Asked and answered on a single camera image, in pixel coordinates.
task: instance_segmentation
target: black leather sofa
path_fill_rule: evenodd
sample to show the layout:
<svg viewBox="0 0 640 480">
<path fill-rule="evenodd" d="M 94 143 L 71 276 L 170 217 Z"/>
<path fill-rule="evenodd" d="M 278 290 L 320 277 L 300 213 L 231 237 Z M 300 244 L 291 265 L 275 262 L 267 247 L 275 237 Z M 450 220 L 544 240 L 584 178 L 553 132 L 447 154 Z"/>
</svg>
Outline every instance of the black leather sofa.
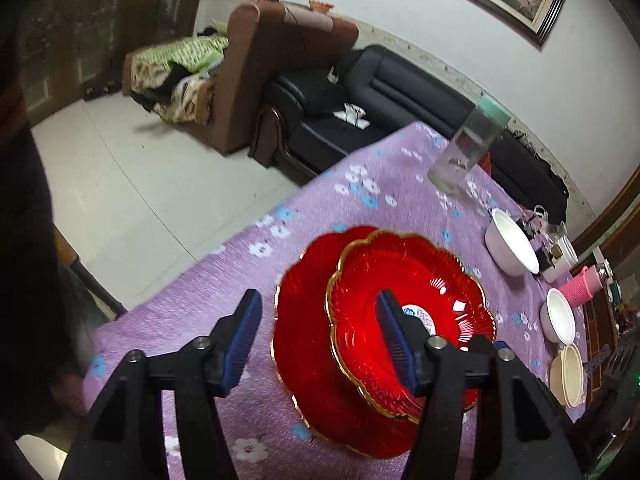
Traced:
<svg viewBox="0 0 640 480">
<path fill-rule="evenodd" d="M 334 67 L 285 73 L 262 92 L 249 155 L 264 166 L 280 150 L 308 174 L 327 170 L 349 153 L 414 121 L 450 139 L 474 104 L 438 79 L 381 45 L 348 53 Z M 344 103 L 364 108 L 361 130 L 333 116 Z M 569 193 L 549 165 L 505 132 L 490 149 L 492 178 L 519 204 L 542 205 L 553 223 L 565 220 Z"/>
</svg>

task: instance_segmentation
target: floral tablecloth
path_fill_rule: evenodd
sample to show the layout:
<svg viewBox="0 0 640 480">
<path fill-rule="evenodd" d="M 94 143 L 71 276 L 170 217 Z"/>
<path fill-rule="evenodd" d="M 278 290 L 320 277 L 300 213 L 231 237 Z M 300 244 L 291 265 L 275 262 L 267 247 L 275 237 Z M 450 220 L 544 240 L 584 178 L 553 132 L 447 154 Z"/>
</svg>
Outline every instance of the floral tablecloth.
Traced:
<svg viewBox="0 0 640 480">
<path fill-rule="evenodd" d="M 484 246 L 491 208 L 517 215 L 518 205 L 480 168 L 468 174 L 465 192 L 447 196 L 427 171 L 447 141 L 414 123 L 348 156 L 305 186 L 287 203 L 220 246 L 148 303 L 97 333 L 94 364 L 84 381 L 91 405 L 129 349 L 149 355 L 172 352 L 209 333 L 230 314 L 246 288 L 263 298 L 263 317 L 240 385 L 217 401 L 234 465 L 242 480 L 400 478 L 406 456 L 373 460 L 316 437 L 278 382 L 270 355 L 273 300 L 282 273 L 318 235 L 369 224 L 397 232 L 420 232 L 457 254 L 480 281 L 505 340 L 537 376 L 548 381 L 558 348 L 545 340 L 540 307 L 549 286 L 528 274 L 502 273 Z M 576 342 L 586 360 L 584 319 L 576 312 Z M 182 480 L 173 396 L 163 394 L 165 444 L 173 480 Z M 584 404 L 571 410 L 575 418 Z M 474 447 L 475 410 L 465 415 L 460 476 Z"/>
</svg>

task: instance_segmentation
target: white sticker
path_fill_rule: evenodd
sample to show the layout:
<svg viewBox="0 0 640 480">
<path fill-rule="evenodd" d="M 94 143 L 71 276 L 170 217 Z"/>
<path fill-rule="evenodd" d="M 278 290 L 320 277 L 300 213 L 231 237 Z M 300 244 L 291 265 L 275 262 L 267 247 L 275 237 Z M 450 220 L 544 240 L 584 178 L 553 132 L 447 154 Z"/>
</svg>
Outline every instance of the white sticker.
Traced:
<svg viewBox="0 0 640 480">
<path fill-rule="evenodd" d="M 436 335 L 436 325 L 434 324 L 433 319 L 431 319 L 429 313 L 422 307 L 408 304 L 402 307 L 402 311 L 408 316 L 417 317 L 427 329 L 429 335 Z"/>
</svg>

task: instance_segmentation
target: metal screw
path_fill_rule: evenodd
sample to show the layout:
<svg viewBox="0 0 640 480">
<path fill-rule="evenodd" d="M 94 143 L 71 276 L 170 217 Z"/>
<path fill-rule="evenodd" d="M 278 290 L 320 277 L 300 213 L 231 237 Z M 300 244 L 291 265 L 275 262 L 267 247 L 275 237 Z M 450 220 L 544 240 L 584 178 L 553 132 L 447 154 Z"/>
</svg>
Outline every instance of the metal screw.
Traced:
<svg viewBox="0 0 640 480">
<path fill-rule="evenodd" d="M 439 335 L 435 335 L 433 337 L 430 337 L 427 340 L 427 343 L 429 343 L 430 347 L 435 348 L 436 350 L 440 350 L 447 345 L 447 340 L 443 337 L 440 337 Z"/>
<path fill-rule="evenodd" d="M 205 335 L 198 336 L 193 340 L 193 346 L 195 346 L 198 350 L 204 350 L 211 345 L 211 339 L 209 339 Z"/>
<path fill-rule="evenodd" d="M 513 361 L 516 357 L 516 354 L 513 353 L 513 350 L 510 348 L 500 348 L 498 350 L 498 357 L 503 361 Z"/>
<path fill-rule="evenodd" d="M 135 363 L 142 359 L 142 352 L 140 350 L 132 350 L 127 354 L 127 361 Z"/>
</svg>

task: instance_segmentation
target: clear plastic bottle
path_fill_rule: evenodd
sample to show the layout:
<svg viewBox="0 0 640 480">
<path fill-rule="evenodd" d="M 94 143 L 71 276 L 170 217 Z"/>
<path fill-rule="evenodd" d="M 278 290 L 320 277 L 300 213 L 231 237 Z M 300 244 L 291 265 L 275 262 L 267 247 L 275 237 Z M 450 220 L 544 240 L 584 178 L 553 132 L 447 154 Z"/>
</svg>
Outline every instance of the clear plastic bottle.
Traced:
<svg viewBox="0 0 640 480">
<path fill-rule="evenodd" d="M 429 168 L 429 180 L 445 193 L 458 184 L 487 152 L 511 119 L 494 99 L 484 96 L 453 136 L 447 148 Z"/>
</svg>

